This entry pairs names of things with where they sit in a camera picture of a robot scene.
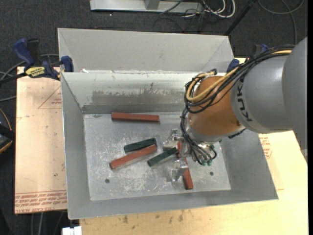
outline wire bundle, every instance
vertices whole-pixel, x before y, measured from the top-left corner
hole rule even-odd
[[[221,13],[225,11],[226,9],[226,2],[225,0],[222,0],[223,2],[223,7],[217,10],[213,10],[204,0],[201,0],[202,5],[204,7],[204,12],[208,12],[211,14],[216,15],[219,18],[230,18],[235,14],[236,11],[236,4],[235,4],[235,0],[230,0],[231,1],[231,7],[232,7],[232,12],[229,15],[222,15]]]
[[[269,48],[268,50],[262,52],[256,58],[248,59],[243,64],[237,65],[232,71],[228,72],[226,75],[224,75],[222,78],[220,78],[217,82],[208,87],[199,95],[194,96],[196,86],[208,76],[215,75],[215,70],[211,70],[208,73],[198,74],[185,85],[185,108],[181,114],[180,128],[184,139],[190,145],[191,154],[199,164],[210,165],[212,160],[216,158],[216,151],[212,146],[210,146],[210,150],[214,153],[214,156],[211,156],[210,153],[208,153],[195,140],[190,137],[188,131],[186,130],[186,116],[188,112],[197,114],[204,111],[208,107],[217,104],[230,91],[230,89],[236,84],[236,82],[239,79],[243,78],[257,64],[272,57],[289,55],[293,48],[294,45],[284,45]],[[223,92],[223,95],[218,101],[215,101],[217,95],[220,94],[222,90],[228,85],[231,85],[230,88],[228,88],[226,92]]]

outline gray metal plate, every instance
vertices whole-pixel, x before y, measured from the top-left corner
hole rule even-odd
[[[228,190],[230,184],[223,155],[217,143],[218,157],[211,166],[201,166],[188,159],[194,183],[193,190],[185,190],[180,179],[172,184],[175,156],[149,167],[147,160],[162,152],[171,129],[179,128],[180,113],[158,112],[160,123],[112,121],[110,114],[84,115],[85,142],[90,199],[108,200],[179,194],[187,192]],[[126,144],[155,137],[157,152],[141,161],[112,171],[109,162],[125,156]]]

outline white cable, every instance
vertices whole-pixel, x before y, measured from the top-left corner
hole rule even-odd
[[[213,11],[209,6],[207,6],[207,9],[205,9],[204,11],[205,11],[205,12],[208,12],[208,13],[212,13],[212,14],[214,14],[214,15],[220,17],[220,18],[230,18],[230,17],[232,17],[232,16],[235,14],[235,11],[236,11],[235,0],[231,0],[231,3],[232,3],[233,11],[232,11],[231,14],[226,15],[226,16],[220,15],[220,13],[224,11],[224,9],[223,9],[223,10],[220,10],[220,11],[219,11],[219,10]]]
[[[206,6],[206,9],[210,10],[211,13],[221,13],[221,12],[223,12],[223,11],[225,10],[225,8],[226,8],[225,0],[222,0],[222,1],[223,1],[223,8],[222,8],[222,9],[215,10],[215,11],[212,10],[212,9],[206,4],[206,2],[205,2],[204,0],[201,0],[201,1],[202,1],[202,3]]]

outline robotic arm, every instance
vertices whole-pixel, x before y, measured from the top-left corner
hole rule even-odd
[[[214,143],[244,129],[293,130],[307,152],[307,44],[270,48],[225,76],[199,74],[186,85],[181,130],[190,142]],[[192,153],[207,162],[201,147]]]

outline table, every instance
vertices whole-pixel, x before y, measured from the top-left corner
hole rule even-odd
[[[16,214],[66,208],[59,89],[49,79],[18,80]],[[308,234],[308,167],[295,136],[261,140],[279,200],[81,219],[83,235]]]

